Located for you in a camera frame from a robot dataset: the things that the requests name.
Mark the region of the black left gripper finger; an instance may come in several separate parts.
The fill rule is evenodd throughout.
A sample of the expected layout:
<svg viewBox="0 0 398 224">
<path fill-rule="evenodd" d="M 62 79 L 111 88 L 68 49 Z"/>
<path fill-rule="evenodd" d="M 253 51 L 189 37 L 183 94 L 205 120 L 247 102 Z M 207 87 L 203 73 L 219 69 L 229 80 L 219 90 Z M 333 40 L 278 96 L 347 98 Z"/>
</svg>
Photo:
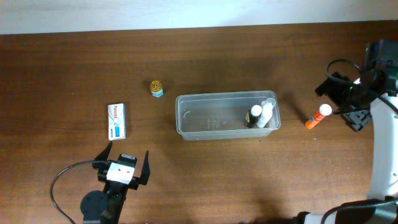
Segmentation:
<svg viewBox="0 0 398 224">
<path fill-rule="evenodd" d="M 141 185 L 147 185 L 149 177 L 150 177 L 149 151 L 146 151 L 144 163 L 142 165 L 141 176 L 139 178 L 139 183 Z"/>
<path fill-rule="evenodd" d="M 110 141 L 105 149 L 94 158 L 94 161 L 107 161 L 112 145 L 113 142 Z"/>
</svg>

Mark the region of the orange tablet tube white cap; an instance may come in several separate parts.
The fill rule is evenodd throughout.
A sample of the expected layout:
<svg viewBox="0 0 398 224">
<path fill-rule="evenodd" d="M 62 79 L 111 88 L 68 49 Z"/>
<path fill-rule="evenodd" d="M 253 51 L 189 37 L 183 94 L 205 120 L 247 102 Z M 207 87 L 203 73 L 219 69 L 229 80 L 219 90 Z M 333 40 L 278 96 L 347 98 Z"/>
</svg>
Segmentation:
<svg viewBox="0 0 398 224">
<path fill-rule="evenodd" d="M 319 110 L 305 123 L 305 127 L 307 129 L 314 128 L 321 120 L 323 120 L 325 117 L 331 115 L 332 112 L 333 112 L 333 109 L 330 105 L 322 104 L 319 107 Z"/>
</svg>

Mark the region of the white dropper bottle clear cap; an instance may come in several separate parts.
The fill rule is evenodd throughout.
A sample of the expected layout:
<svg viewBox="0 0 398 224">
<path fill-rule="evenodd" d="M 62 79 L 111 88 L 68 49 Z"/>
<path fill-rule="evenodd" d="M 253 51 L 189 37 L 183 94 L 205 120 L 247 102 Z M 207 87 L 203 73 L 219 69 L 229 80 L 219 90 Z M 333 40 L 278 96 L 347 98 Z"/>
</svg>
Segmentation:
<svg viewBox="0 0 398 224">
<path fill-rule="evenodd" d="M 273 98 L 268 98 L 261 103 L 262 113 L 256 124 L 258 128 L 264 128 L 265 125 L 269 122 L 269 120 L 272 118 L 273 109 L 275 106 L 276 100 Z"/>
</svg>

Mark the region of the dark bottle white cap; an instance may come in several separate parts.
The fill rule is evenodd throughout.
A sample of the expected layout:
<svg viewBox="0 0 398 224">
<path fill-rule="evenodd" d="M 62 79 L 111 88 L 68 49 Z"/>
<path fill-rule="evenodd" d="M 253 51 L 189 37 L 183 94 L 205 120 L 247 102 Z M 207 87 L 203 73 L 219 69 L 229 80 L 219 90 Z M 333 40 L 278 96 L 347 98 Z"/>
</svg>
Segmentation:
<svg viewBox="0 0 398 224">
<path fill-rule="evenodd" d="M 254 105 L 250 110 L 248 110 L 245 117 L 246 127 L 247 128 L 255 127 L 261 114 L 262 114 L 262 107 L 260 105 Z"/>
</svg>

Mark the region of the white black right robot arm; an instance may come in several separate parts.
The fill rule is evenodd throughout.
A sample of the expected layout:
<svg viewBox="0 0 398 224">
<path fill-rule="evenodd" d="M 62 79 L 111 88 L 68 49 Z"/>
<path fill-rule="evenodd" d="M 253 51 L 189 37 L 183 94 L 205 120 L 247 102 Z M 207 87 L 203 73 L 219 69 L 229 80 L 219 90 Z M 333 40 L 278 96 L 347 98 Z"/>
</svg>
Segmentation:
<svg viewBox="0 0 398 224">
<path fill-rule="evenodd" d="M 335 113 L 354 131 L 373 123 L 373 171 L 366 199 L 324 214 L 300 212 L 293 223 L 397 223 L 397 42 L 368 43 L 363 65 L 350 64 L 359 72 L 357 80 L 326 72 L 315 93 L 329 97 L 338 108 Z"/>
</svg>

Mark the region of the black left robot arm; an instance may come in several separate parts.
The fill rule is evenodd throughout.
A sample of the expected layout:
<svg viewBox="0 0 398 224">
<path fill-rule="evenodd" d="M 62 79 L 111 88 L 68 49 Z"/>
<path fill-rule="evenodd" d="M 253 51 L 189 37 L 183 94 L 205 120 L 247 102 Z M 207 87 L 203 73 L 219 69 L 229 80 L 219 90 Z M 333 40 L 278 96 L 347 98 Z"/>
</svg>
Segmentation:
<svg viewBox="0 0 398 224">
<path fill-rule="evenodd" d="M 80 204 L 83 223 L 117 223 L 119 221 L 127 192 L 146 185 L 150 177 L 149 153 L 145 154 L 139 177 L 134 176 L 137 158 L 120 154 L 117 160 L 108 156 L 113 143 L 94 158 L 93 168 L 98 171 L 98 180 L 104 183 L 103 190 L 87 193 Z"/>
</svg>

